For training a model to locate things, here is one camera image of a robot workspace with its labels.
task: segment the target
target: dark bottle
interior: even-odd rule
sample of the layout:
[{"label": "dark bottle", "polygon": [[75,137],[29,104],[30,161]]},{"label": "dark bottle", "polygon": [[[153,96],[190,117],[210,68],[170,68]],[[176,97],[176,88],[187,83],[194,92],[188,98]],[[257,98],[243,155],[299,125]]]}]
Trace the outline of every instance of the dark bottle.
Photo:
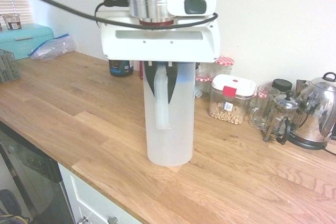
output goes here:
[{"label": "dark bottle", "polygon": [[132,60],[109,60],[110,74],[116,77],[125,77],[133,74]]}]

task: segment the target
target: cabinet drawer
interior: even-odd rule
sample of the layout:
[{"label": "cabinet drawer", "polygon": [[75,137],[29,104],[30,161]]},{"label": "cabinet drawer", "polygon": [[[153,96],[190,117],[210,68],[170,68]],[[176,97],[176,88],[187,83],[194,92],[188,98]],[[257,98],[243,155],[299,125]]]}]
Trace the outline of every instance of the cabinet drawer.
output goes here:
[{"label": "cabinet drawer", "polygon": [[75,221],[87,217],[86,224],[107,224],[117,217],[117,224],[141,224],[104,195],[89,186],[68,169],[59,165]]}]

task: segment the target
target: wooden countertop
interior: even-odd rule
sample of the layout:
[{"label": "wooden countertop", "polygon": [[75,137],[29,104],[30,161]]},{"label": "wooden countertop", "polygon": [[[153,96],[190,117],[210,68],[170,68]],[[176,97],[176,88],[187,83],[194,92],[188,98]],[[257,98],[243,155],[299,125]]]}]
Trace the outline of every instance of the wooden countertop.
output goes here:
[{"label": "wooden countertop", "polygon": [[22,78],[0,83],[0,120],[143,223],[336,223],[335,156],[264,143],[197,99],[192,160],[160,167],[146,156],[138,73],[112,77],[76,52],[17,64]]}]

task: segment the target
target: red lid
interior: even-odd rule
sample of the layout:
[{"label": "red lid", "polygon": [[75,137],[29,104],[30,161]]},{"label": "red lid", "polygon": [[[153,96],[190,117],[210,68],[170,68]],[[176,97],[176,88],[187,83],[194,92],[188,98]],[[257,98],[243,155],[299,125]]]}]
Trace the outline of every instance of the red lid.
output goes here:
[{"label": "red lid", "polygon": [[210,81],[211,77],[206,73],[198,73],[196,76],[196,81]]},{"label": "red lid", "polygon": [[216,60],[216,63],[222,66],[232,66],[235,61],[229,57],[221,56]]},{"label": "red lid", "polygon": [[[254,92],[253,96],[254,96],[254,97],[257,97],[257,93],[258,93],[258,91],[257,91],[257,89],[256,89],[256,91]],[[260,94],[259,97],[260,97],[260,98],[266,98],[267,95],[266,95],[266,94]]]}]

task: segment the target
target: power cord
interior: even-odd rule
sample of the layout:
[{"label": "power cord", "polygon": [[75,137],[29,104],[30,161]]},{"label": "power cord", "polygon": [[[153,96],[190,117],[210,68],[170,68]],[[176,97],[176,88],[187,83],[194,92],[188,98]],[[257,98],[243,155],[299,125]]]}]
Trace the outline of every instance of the power cord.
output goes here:
[{"label": "power cord", "polygon": [[117,22],[117,21],[112,21],[104,18],[99,18],[99,17],[94,17],[92,15],[88,15],[86,13],[82,13],[78,10],[72,9],[66,5],[63,5],[59,2],[53,1],[53,0],[41,0],[43,2],[46,2],[50,5],[56,6],[60,9],[63,9],[67,12],[70,12],[72,14],[78,15],[82,18],[94,20],[96,22],[102,22],[110,25],[116,25],[116,26],[123,26],[123,27],[130,27],[130,28],[136,28],[136,29],[141,29],[141,30],[165,30],[165,29],[175,29],[175,28],[185,28],[185,27],[192,27],[192,26],[197,26],[197,25],[202,25],[208,22],[211,22],[215,20],[218,17],[217,13],[213,13],[213,16],[211,18],[207,18],[202,21],[198,22],[192,22],[188,24],[177,24],[177,25],[171,25],[171,26],[142,26],[142,25],[135,25],[135,24],[129,24],[129,23],[124,23],[124,22]]},{"label": "power cord", "polygon": [[102,7],[102,6],[105,6],[105,7],[115,7],[115,6],[118,6],[118,7],[129,7],[129,5],[130,4],[128,3],[128,0],[104,0],[104,2],[100,3],[99,5],[97,5],[96,9],[94,10],[95,11],[95,16],[96,16],[97,11],[99,10],[99,8]]},{"label": "power cord", "polygon": [[[335,141],[336,141],[336,137],[335,137],[335,136],[332,136],[332,137],[331,137],[331,140],[335,140]],[[323,147],[323,150],[325,150],[326,152],[328,152],[328,153],[330,153],[330,154],[336,156],[336,153],[327,150],[325,147]]]},{"label": "power cord", "polygon": [[330,154],[332,154],[332,155],[334,155],[334,156],[336,156],[336,153],[327,150],[325,147],[323,147],[323,150],[326,151],[326,152],[328,152],[328,153],[330,153]]}]

